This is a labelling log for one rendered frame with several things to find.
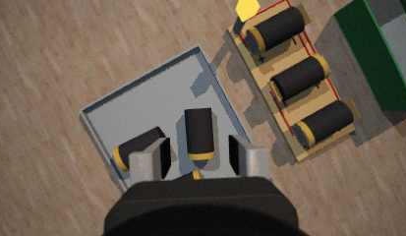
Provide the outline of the grey shallow tray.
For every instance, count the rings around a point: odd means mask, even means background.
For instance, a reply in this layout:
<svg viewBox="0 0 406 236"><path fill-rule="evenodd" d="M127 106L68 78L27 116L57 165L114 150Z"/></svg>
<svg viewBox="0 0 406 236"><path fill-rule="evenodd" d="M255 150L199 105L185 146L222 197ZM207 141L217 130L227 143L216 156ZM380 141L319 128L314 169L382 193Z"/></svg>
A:
<svg viewBox="0 0 406 236"><path fill-rule="evenodd" d="M184 109L211 108L214 157L188 158ZM228 135L253 143L221 81L198 43L79 110L126 192L117 146L159 127L170 138L171 167L164 180L199 170L203 179L236 176L229 163Z"/></svg>

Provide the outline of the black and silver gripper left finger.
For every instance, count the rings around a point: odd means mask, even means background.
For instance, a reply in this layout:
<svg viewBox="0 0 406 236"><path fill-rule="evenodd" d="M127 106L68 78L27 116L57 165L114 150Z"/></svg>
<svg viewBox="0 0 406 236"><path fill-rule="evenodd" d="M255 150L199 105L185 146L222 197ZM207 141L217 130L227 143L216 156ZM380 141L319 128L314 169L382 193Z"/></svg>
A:
<svg viewBox="0 0 406 236"><path fill-rule="evenodd" d="M165 179L171 167L170 138L159 138L143 151L129 154L131 186Z"/></svg>

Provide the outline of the green open-top box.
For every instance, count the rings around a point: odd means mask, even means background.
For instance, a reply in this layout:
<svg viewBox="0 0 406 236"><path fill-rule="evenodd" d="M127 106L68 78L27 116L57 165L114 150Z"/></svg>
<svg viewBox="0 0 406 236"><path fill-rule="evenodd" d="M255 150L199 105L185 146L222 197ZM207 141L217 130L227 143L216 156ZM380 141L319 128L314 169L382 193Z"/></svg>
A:
<svg viewBox="0 0 406 236"><path fill-rule="evenodd" d="M332 16L378 108L406 111L406 0L353 0Z"/></svg>

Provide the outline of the black cylinder with yellow band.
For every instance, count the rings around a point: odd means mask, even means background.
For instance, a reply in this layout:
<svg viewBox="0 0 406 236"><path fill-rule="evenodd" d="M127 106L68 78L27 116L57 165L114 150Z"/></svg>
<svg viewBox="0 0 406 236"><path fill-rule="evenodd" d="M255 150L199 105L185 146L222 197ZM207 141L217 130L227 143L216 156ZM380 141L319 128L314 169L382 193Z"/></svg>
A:
<svg viewBox="0 0 406 236"><path fill-rule="evenodd" d="M184 109L188 158L214 157L211 108Z"/></svg>
<svg viewBox="0 0 406 236"><path fill-rule="evenodd" d="M335 100L294 124L301 127L311 146L338 132L354 121L350 108Z"/></svg>
<svg viewBox="0 0 406 236"><path fill-rule="evenodd" d="M116 163L124 172L130 170L129 154L134 151L143 151L159 138L166 138L159 127L155 127L113 149Z"/></svg>
<svg viewBox="0 0 406 236"><path fill-rule="evenodd" d="M329 67L322 56L313 54L270 78L274 81L282 101L309 89L329 77Z"/></svg>
<svg viewBox="0 0 406 236"><path fill-rule="evenodd" d="M195 170L195 171L193 171L193 172L190 172L190 173L188 173L188 174L185 174L185 175L183 175L183 176L181 176L181 177L178 177L178 178L176 178L176 179L173 179L173 180L202 179L202 178L203 178L203 177L202 177L200 171L199 171L199 170Z"/></svg>
<svg viewBox="0 0 406 236"><path fill-rule="evenodd" d="M301 12L296 7L291 6L247 29L246 35L249 30L252 32L261 49L256 54L261 55L267 50L303 32L304 29L305 21Z"/></svg>

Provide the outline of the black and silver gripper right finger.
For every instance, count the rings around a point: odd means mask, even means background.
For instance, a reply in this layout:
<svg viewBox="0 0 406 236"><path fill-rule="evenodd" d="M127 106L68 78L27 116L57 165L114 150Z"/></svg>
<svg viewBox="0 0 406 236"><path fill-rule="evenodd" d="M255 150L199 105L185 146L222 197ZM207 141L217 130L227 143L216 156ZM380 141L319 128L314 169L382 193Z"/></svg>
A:
<svg viewBox="0 0 406 236"><path fill-rule="evenodd" d="M260 176L269 180L269 149L255 147L239 135L228 135L229 163L236 176Z"/></svg>

